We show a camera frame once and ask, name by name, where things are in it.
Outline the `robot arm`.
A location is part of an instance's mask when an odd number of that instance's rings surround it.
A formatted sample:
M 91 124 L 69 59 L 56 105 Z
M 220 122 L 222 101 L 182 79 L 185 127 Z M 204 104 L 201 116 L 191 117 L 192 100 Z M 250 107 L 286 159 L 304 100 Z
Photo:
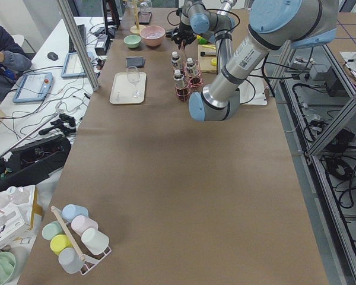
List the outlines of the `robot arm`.
M 312 48 L 331 42 L 336 36 L 338 1 L 254 1 L 246 38 L 236 50 L 231 42 L 232 21 L 206 10 L 202 1 L 185 1 L 181 22 L 203 36 L 213 32 L 225 50 L 220 70 L 211 84 L 189 99 L 189 112 L 196 121 L 224 121 L 240 106 L 238 87 L 261 60 L 289 41 L 294 49 Z
M 212 11 L 206 8 L 204 1 L 185 1 L 176 11 L 179 24 L 167 33 L 167 37 L 179 48 L 191 44 L 197 35 L 213 43 L 217 49 L 219 72 L 232 56 L 231 33 L 237 23 L 230 17 L 230 11 L 236 3 L 236 1 L 221 1 L 220 9 Z

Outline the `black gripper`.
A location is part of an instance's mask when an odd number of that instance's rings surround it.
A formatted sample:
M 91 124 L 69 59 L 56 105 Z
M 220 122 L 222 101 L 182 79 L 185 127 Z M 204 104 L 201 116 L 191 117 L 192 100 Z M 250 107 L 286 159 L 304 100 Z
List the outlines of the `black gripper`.
M 189 45 L 196 40 L 192 30 L 182 30 L 178 27 L 170 30 L 170 39 L 177 45 Z

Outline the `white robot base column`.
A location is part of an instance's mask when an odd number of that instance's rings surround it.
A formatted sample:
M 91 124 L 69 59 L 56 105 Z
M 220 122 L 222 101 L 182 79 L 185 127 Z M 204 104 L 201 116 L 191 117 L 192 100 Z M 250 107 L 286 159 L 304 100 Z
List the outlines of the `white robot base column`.
M 262 78 L 248 77 L 239 86 L 240 103 L 246 105 L 261 105 L 268 104 L 265 89 L 266 83 Z

